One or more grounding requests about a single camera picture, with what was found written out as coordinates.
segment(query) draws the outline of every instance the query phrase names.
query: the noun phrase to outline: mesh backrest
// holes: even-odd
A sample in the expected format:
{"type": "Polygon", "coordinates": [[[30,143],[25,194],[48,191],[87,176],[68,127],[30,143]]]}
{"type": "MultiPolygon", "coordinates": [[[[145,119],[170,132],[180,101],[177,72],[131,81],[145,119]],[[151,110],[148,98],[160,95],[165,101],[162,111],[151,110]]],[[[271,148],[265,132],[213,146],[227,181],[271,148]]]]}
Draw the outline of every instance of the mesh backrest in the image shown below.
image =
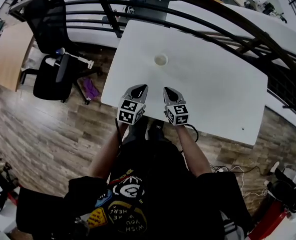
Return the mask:
{"type": "Polygon", "coordinates": [[[26,6],[24,17],[44,54],[53,54],[70,42],[64,0],[33,0],[26,6]]]}

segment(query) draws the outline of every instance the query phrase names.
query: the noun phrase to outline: person's right arm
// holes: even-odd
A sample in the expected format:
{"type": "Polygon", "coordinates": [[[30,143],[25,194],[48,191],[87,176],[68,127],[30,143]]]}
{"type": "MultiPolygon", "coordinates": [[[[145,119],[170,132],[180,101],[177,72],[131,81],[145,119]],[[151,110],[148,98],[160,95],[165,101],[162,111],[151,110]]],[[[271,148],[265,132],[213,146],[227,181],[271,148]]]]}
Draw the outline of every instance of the person's right arm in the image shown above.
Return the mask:
{"type": "Polygon", "coordinates": [[[211,173],[210,164],[204,153],[192,139],[187,128],[184,125],[174,127],[179,136],[179,140],[186,158],[189,170],[196,176],[211,173]]]}

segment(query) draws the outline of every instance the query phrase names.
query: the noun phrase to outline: white cable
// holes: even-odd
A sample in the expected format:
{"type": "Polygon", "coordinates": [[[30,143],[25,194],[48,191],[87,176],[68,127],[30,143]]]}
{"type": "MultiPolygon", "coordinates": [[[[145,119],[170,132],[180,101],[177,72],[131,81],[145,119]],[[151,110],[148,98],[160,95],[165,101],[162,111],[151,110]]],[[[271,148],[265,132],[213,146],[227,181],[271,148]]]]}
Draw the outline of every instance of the white cable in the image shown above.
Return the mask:
{"type": "Polygon", "coordinates": [[[239,167],[240,170],[242,170],[242,177],[241,177],[241,180],[242,180],[242,186],[241,186],[241,195],[242,195],[242,198],[245,198],[245,197],[246,197],[247,195],[249,195],[249,194],[255,194],[255,195],[257,195],[258,197],[267,195],[268,190],[264,188],[264,189],[262,190],[261,194],[257,194],[257,193],[249,192],[248,194],[246,194],[245,196],[243,196],[242,188],[243,188],[243,185],[244,185],[244,181],[243,181],[244,170],[241,169],[241,167],[237,165],[237,166],[235,166],[234,168],[232,168],[231,171],[232,171],[233,169],[235,169],[236,167],[239,167]]]}

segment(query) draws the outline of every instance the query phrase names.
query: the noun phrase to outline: white cube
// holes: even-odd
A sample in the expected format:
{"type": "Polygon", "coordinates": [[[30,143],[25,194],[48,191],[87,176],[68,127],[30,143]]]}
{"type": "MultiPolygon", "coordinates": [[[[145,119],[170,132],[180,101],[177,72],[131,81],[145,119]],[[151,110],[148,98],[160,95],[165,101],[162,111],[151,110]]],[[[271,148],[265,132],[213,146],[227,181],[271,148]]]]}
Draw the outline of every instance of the white cube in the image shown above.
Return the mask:
{"type": "Polygon", "coordinates": [[[129,125],[134,125],[143,115],[145,107],[146,106],[143,103],[121,98],[118,107],[117,120],[129,125]]]}
{"type": "Polygon", "coordinates": [[[189,113],[185,104],[167,106],[166,116],[174,126],[188,123],[189,113]]]}

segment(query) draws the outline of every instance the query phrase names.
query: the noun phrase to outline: person's arm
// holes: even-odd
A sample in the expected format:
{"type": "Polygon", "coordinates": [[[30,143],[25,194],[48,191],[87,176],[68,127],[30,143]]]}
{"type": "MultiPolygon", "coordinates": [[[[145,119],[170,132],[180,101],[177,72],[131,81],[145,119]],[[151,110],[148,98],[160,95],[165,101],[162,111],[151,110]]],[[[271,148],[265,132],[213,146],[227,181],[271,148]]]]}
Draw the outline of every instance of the person's arm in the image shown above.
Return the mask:
{"type": "MultiPolygon", "coordinates": [[[[128,126],[129,125],[126,123],[119,123],[121,138],[128,126]]],[[[101,150],[93,158],[89,167],[88,176],[107,180],[111,172],[113,162],[118,155],[118,148],[118,131],[115,130],[107,142],[101,147],[101,150]]]]}
{"type": "Polygon", "coordinates": [[[190,171],[196,176],[211,173],[210,164],[204,153],[198,147],[197,143],[190,136],[184,125],[174,127],[179,136],[179,140],[186,158],[190,171]]]}

